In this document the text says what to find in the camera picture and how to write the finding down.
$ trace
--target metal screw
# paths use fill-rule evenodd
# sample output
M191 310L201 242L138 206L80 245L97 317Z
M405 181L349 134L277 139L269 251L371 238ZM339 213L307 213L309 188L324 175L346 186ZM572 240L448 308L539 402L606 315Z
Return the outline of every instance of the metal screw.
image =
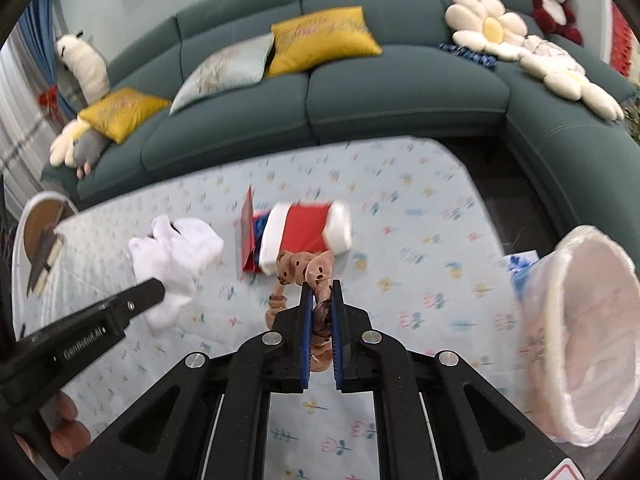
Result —
M265 345L273 346L280 344L282 336L278 332L267 332L262 336L262 342Z
M367 330L362 333L362 340L370 345L377 345L382 341L382 334L377 330Z
M445 350L438 356L438 360L445 366L455 366L460 362L458 354L450 350Z
M187 355L187 358L184 360L184 363L189 368L200 368L205 362L206 359L204 358L204 355L197 352Z

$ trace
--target table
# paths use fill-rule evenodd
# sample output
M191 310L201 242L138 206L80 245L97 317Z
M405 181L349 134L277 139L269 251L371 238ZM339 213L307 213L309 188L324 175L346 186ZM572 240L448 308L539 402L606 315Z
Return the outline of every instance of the table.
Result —
M342 199L353 249L338 257L347 302L409 350L452 349L525 410L522 323L500 241L465 168L434 140L335 144L201 171L112 200L63 222L65 245L42 298L20 313L27 333L135 284L127 241L159 214L193 216L225 240L178 325L151 337L142 316L127 338L65 387L99 434L192 351L219 356L266 330L275 279L239 271L239 213L278 201ZM286 295L296 304L300 288ZM332 370L302 395L271 401L265 479L378 477L371 394L342 396Z

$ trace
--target dark floor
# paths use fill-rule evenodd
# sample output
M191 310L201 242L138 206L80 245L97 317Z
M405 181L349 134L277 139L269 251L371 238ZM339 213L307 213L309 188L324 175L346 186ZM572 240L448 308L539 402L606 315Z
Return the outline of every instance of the dark floor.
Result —
M505 254L553 251L560 237L518 163L497 137L439 139L467 168Z

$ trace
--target green sofa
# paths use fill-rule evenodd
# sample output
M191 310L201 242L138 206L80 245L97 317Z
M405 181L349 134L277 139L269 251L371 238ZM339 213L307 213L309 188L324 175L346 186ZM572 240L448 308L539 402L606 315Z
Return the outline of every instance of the green sofa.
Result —
M640 148L621 123L562 100L516 64L495 72L437 49L450 41L444 11L451 0L205 0L145 34L108 67L114 88L131 86L173 98L185 78L218 49L266 33L306 12L363 6L383 46L379 57L331 62L309 72L266 78L258 86L198 102L169 117L164 110L95 170L47 166L79 206L148 184L256 155L367 137L441 139L497 136L530 178L560 234L594 224L640 263ZM530 34L543 36L531 0L502 0ZM619 102L634 88L613 69L563 38L591 80Z

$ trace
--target plastic bag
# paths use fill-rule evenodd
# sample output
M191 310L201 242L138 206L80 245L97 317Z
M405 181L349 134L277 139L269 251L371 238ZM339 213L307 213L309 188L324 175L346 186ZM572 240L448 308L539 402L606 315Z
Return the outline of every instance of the plastic bag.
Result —
M640 285L633 261L591 226L518 274L527 327L533 422L592 446L640 385Z

